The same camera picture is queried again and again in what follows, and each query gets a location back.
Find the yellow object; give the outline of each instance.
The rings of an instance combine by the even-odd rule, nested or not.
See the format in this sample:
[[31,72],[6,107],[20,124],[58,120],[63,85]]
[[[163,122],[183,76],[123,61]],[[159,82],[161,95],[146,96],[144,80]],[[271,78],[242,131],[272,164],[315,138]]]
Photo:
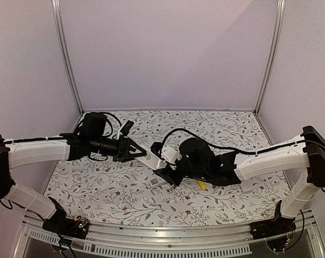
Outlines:
[[202,181],[198,181],[198,180],[197,180],[197,183],[199,184],[200,188],[201,188],[203,191],[206,190],[206,185],[205,185],[205,183],[203,183]]

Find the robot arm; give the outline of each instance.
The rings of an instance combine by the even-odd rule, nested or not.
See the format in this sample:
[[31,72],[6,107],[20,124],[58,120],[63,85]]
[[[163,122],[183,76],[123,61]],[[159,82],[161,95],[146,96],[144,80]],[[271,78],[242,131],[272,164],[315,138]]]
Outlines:
[[275,171],[306,169],[288,196],[276,205],[275,217],[251,224],[254,239],[295,230],[298,212],[325,187],[325,140],[311,126],[304,127],[301,135],[288,141],[254,152],[236,149],[214,155],[208,143],[200,138],[185,140],[179,152],[166,145],[162,148],[162,144],[156,142],[151,152],[159,166],[165,161],[163,168],[155,169],[154,173],[175,186],[180,185],[184,177],[227,186]]
[[103,135],[107,117],[101,113],[88,113],[74,133],[52,138],[4,140],[0,135],[0,199],[4,198],[30,210],[45,220],[43,228],[57,234],[85,238],[87,226],[83,219],[69,219],[59,203],[18,185],[10,176],[10,169],[43,161],[77,160],[91,153],[112,156],[114,161],[125,162],[146,151],[126,137],[132,127],[127,122],[117,139]]
[[120,162],[137,159],[174,186],[180,185],[184,177],[227,186],[274,171],[306,168],[289,195],[277,204],[275,217],[251,224],[252,235],[258,239],[294,230],[299,210],[325,187],[325,140],[311,126],[304,127],[303,134],[291,140],[254,152],[230,148],[234,151],[215,155],[200,138],[185,140],[179,151],[159,143],[154,143],[149,150],[126,137],[132,122],[121,128],[122,134],[116,139],[110,139],[109,135],[103,135],[106,121],[105,115],[92,112],[85,115],[82,126],[74,133],[24,140],[4,140],[0,135],[0,199],[38,214],[45,220],[46,230],[85,238],[87,227],[68,219],[56,200],[15,184],[10,169],[43,161],[77,160],[100,153]]

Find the white plastic part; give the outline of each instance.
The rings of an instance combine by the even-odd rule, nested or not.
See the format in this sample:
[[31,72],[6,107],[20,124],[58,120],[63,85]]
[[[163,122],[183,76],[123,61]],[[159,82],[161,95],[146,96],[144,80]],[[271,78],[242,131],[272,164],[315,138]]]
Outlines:
[[293,219],[303,206],[320,190],[307,183],[308,172],[304,171],[290,193],[281,202],[280,213],[283,218]]
[[119,140],[119,137],[120,137],[120,130],[122,130],[124,126],[125,126],[125,124],[123,124],[123,125],[120,127],[120,129],[118,129],[117,136],[116,136],[116,138],[115,138],[116,140]]
[[136,159],[142,162],[147,167],[151,168],[152,170],[158,170],[164,168],[167,163],[161,160],[158,156],[156,156],[150,149],[144,145],[140,145],[143,149],[146,150],[147,154],[144,157],[137,157]]
[[148,182],[149,182],[150,188],[152,188],[152,189],[160,187],[160,186],[162,186],[164,184],[167,184],[167,182],[163,178],[161,178],[159,176],[155,176],[153,178],[150,178],[148,180]]
[[245,180],[245,181],[242,181],[240,184],[239,184],[240,188],[241,188],[241,191],[245,194],[249,193],[249,192],[253,192],[254,189],[256,189],[256,185],[253,185],[253,182],[249,181],[249,180]]
[[51,160],[67,160],[70,146],[66,140],[33,141],[6,144],[10,169],[31,163]]
[[[304,140],[304,137],[298,135],[291,140],[273,146],[297,142],[300,140]],[[300,144],[279,148],[258,155],[237,154],[235,158],[236,169],[234,171],[237,177],[241,181],[244,181],[254,176],[275,171],[293,168],[307,168],[309,167],[309,160],[307,153],[303,152],[304,147],[306,147],[306,144],[302,142]]]
[[[181,160],[181,154],[168,145],[164,145],[161,151],[161,157],[171,164],[175,164],[177,160]],[[176,170],[177,166],[170,165],[171,169]]]
[[44,219],[51,218],[56,212],[55,204],[48,197],[23,185],[13,185],[4,198],[41,215]]

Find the lavender wall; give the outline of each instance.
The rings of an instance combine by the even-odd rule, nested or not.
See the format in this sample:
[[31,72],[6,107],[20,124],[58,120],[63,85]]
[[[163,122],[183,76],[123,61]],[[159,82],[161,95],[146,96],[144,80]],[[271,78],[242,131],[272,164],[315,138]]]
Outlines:
[[[274,142],[313,125],[325,138],[325,1],[287,1],[261,119]],[[290,172],[294,183],[299,171]],[[325,194],[312,209],[325,244]]]
[[254,108],[277,1],[61,1],[86,110]]
[[[69,132],[78,114],[56,36],[50,1],[0,0],[0,133],[25,138]],[[12,171],[43,191],[52,163]],[[0,205],[0,257],[12,257],[24,213]]]

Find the patterned table surface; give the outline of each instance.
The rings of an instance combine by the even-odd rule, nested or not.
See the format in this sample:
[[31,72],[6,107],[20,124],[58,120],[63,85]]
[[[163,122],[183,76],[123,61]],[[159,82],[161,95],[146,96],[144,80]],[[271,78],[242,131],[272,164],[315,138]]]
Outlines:
[[[169,131],[178,127],[187,128],[217,145],[251,150],[268,145],[250,112],[113,113],[121,121],[134,121],[129,137],[146,146],[162,141]],[[109,119],[118,129],[116,121]],[[177,147],[188,137],[177,132],[167,144]],[[117,163],[112,162],[112,158],[104,162],[87,158],[61,161],[45,195],[57,199],[69,215],[81,214],[91,221],[136,226],[204,226],[270,217],[275,203],[289,192],[281,171],[252,178],[256,188],[250,193],[243,193],[238,185],[213,187],[207,184],[207,190],[202,191],[194,180],[184,180],[174,190],[167,184],[152,189],[148,180],[155,177],[138,161]]]

